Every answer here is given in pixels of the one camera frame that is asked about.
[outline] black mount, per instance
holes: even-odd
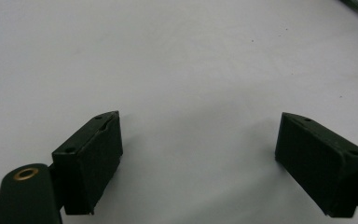
[[[118,111],[94,117],[53,153],[53,164],[8,173],[0,188],[0,224],[60,224],[68,215],[94,214],[123,154]]]
[[[275,156],[326,215],[353,217],[358,146],[312,119],[283,113]]]

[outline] white background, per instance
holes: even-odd
[[[283,111],[358,145],[358,16],[339,1],[0,0],[0,181],[112,110],[119,169],[65,224],[358,223],[274,160]]]

